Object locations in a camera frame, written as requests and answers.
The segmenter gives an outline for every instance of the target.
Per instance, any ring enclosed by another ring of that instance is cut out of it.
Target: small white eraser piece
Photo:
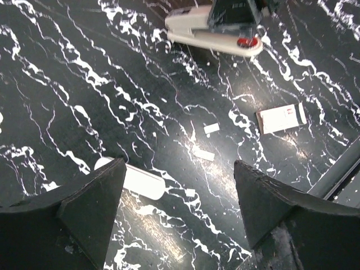
[[[198,158],[206,159],[209,161],[214,161],[214,158],[215,158],[214,153],[210,153],[205,150],[198,149],[198,148],[193,150],[193,154],[194,154],[194,156],[196,156]]]
[[[187,197],[195,197],[195,190],[193,190],[192,188],[187,188],[185,189],[185,195]]]
[[[209,134],[211,132],[219,131],[220,127],[218,123],[207,125],[204,127],[205,134]]]

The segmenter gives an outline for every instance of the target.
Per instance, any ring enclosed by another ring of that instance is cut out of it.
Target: stapler
[[[212,5],[179,8],[165,18],[168,39],[195,47],[251,57],[263,49],[255,37],[263,16],[282,0],[214,0]]]

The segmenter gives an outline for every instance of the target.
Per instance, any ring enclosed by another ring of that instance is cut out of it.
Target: marble countertop
[[[104,269],[235,269],[233,162],[309,191],[359,136],[360,3],[289,0],[254,58],[171,44],[168,12],[208,3],[0,0],[0,204],[123,157],[166,193],[123,192]],[[260,136],[256,111],[298,102],[307,125]]]

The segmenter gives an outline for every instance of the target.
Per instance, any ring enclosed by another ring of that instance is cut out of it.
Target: black marble surface
[[[171,9],[206,3],[0,0],[0,204],[123,157],[166,193],[123,193],[104,269],[236,268],[234,160],[308,191],[359,136],[360,3],[288,1],[247,59],[166,39]],[[307,125],[259,135],[257,110],[297,102]]]

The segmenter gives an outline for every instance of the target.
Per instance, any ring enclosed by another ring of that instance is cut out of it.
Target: white plastic piece
[[[196,156],[198,158],[209,160],[209,161],[214,161],[214,158],[215,158],[214,153],[207,152],[207,151],[201,150],[199,148],[194,149],[193,154],[194,154],[194,156]]]
[[[256,117],[262,134],[282,131],[307,123],[302,103],[258,111]]]
[[[264,46],[259,38],[256,38],[257,44],[254,47],[242,48],[237,45],[238,37],[208,31],[207,22],[211,8],[211,5],[204,5],[193,7],[190,10],[172,11],[165,18],[168,39],[172,42],[245,57],[256,56],[261,53]]]
[[[185,189],[185,195],[187,197],[195,197],[195,190],[192,188]]]
[[[94,170],[111,162],[111,157],[101,157],[95,163]],[[126,164],[124,188],[136,192],[151,200],[160,199],[165,193],[165,181],[159,176],[140,170],[134,166]]]
[[[220,127],[218,123],[207,125],[204,127],[205,134],[209,134],[211,132],[219,131]]]

